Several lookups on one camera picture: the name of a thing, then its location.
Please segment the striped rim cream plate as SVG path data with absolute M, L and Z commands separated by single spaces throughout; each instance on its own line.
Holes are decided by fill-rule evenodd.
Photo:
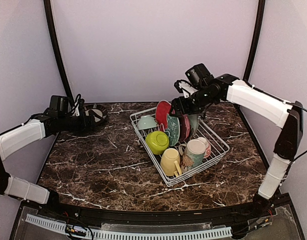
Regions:
M 98 103 L 85 105 L 83 109 L 88 123 L 93 127 L 103 124 L 108 116 L 107 109 Z

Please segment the red and teal plate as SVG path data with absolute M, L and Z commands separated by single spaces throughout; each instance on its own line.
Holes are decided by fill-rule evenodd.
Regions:
M 170 116 L 171 104 L 166 100 L 161 100 L 156 106 L 155 120 L 158 129 L 167 134 L 169 146 L 173 147 L 180 138 L 180 121 L 178 117 Z

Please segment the pink polka dot plate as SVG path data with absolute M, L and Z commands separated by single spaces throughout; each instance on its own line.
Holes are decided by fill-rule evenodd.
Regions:
M 184 142 L 190 135 L 190 120 L 187 114 L 182 115 L 179 118 L 180 123 L 180 135 L 179 135 L 179 142 Z

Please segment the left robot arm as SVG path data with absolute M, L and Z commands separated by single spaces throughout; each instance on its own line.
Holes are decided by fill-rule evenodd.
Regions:
M 43 113 L 33 114 L 26 122 L 0 134 L 0 195 L 8 195 L 44 205 L 53 218 L 64 214 L 64 206 L 55 199 L 57 194 L 37 184 L 6 172 L 3 162 L 13 153 L 29 144 L 63 131 L 79 132 L 94 129 L 103 124 L 108 116 L 101 104 L 85 105 L 80 94 L 73 107 L 69 98 L 53 95 L 49 107 Z

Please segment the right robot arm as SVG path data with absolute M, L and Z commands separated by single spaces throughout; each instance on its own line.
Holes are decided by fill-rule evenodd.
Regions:
M 171 102 L 173 117 L 203 112 L 221 101 L 245 107 L 271 121 L 281 129 L 273 150 L 273 158 L 248 212 L 259 217 L 288 175 L 303 136 L 303 105 L 266 93 L 231 74 L 214 77 L 202 63 L 185 72 L 187 80 L 177 80 L 174 87 L 181 94 Z

